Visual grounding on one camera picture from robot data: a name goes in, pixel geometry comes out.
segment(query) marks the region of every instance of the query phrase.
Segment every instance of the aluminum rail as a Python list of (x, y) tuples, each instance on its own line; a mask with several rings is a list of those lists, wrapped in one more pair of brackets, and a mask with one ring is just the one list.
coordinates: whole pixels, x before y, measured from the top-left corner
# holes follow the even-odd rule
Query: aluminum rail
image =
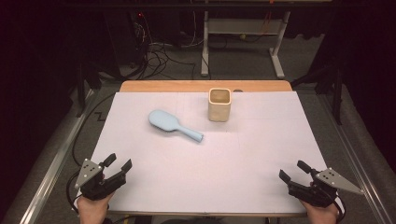
[(346, 159), (348, 160), (352, 168), (352, 172), (355, 174), (355, 176), (358, 179), (358, 182), (360, 183), (362, 189), (364, 190), (364, 195), (366, 197), (368, 204), (372, 208), (376, 220), (378, 221), (379, 224), (393, 223), (393, 220), (389, 215), (389, 211), (387, 211), (386, 206), (383, 204), (380, 196), (378, 195), (377, 188), (375, 187), (370, 176), (364, 170), (363, 164), (359, 157), (359, 153), (348, 141), (346, 132), (344, 131), (342, 125), (338, 125), (334, 117), (332, 116), (332, 107), (331, 107), (331, 103), (329, 102), (329, 99), (326, 97), (326, 95), (319, 95), (318, 98), (322, 106), (325, 108), (325, 111), (329, 119), (332, 121), (332, 125), (334, 126), (334, 129), (337, 131), (338, 136), (340, 137), (340, 140), (342, 141), (345, 147), (344, 153)]
[(86, 97), (86, 101), (88, 103), (85, 107), (85, 110), (83, 111), (81, 117), (75, 120), (72, 131), (58, 148), (58, 152), (53, 159), (52, 164), (50, 165), (37, 192), (35, 193), (33, 200), (31, 201), (29, 207), (23, 215), (23, 218), (20, 222), (21, 224), (36, 223), (40, 212), (42, 211), (48, 197), (50, 196), (50, 193), (52, 192), (53, 187), (55, 186), (59, 174), (64, 167), (64, 163), (67, 159), (67, 156), (69, 155), (71, 146), (77, 136), (78, 130), (81, 128), (82, 123), (87, 118), (89, 111), (91, 111), (91, 109), (93, 108), (93, 102), (96, 99), (96, 96), (97, 93), (95, 93), (94, 91), (90, 90), (88, 92)]
[(142, 10), (142, 11), (164, 11), (164, 10), (282, 10), (282, 11), (295, 11), (306, 9), (351, 9), (356, 7), (365, 7), (363, 3), (342, 3), (335, 4), (331, 2), (322, 3), (187, 3), (187, 4), (68, 4), (63, 3), (63, 7), (73, 9), (83, 9), (92, 11), (108, 11), (108, 10)]

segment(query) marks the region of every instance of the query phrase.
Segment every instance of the white paper sheet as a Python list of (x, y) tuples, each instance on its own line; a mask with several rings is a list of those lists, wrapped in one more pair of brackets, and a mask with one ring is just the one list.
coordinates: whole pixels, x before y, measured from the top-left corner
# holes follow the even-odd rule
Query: white paper sheet
[[(177, 116), (204, 140), (154, 128), (149, 124), (154, 109)], [(208, 120), (204, 92), (119, 92), (92, 160), (113, 152), (117, 160), (105, 169), (107, 176), (129, 159), (134, 165), (110, 204), (121, 212), (304, 213), (279, 170), (308, 186), (312, 179), (297, 167), (298, 160), (326, 169), (292, 91), (234, 92), (227, 122)]]

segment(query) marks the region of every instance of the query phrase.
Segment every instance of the cup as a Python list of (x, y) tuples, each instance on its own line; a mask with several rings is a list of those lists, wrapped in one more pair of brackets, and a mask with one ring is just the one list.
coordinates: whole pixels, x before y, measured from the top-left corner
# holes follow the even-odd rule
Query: cup
[(209, 90), (209, 120), (225, 122), (230, 117), (231, 91), (222, 88)]

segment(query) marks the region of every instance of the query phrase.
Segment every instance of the wooden table edge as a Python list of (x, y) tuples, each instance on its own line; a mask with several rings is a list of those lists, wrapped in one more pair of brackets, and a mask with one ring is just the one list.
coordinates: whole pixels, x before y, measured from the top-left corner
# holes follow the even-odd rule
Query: wooden table edge
[(108, 211), (111, 214), (132, 216), (182, 216), (182, 217), (306, 217), (306, 213), (178, 213), (178, 212), (129, 212)]
[(227, 88), (230, 91), (292, 91), (285, 80), (129, 80), (120, 92), (189, 92)]

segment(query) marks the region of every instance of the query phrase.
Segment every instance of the human hand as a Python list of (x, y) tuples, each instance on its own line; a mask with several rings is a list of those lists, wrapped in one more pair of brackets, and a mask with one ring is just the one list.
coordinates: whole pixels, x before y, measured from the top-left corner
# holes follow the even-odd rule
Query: human hand
[(83, 196), (77, 200), (80, 224), (102, 224), (107, 213), (107, 205), (115, 192), (104, 199), (92, 201)]
[(315, 207), (309, 203), (300, 200), (305, 207), (308, 219), (311, 224), (334, 224), (338, 216), (338, 209), (332, 203), (328, 207)]

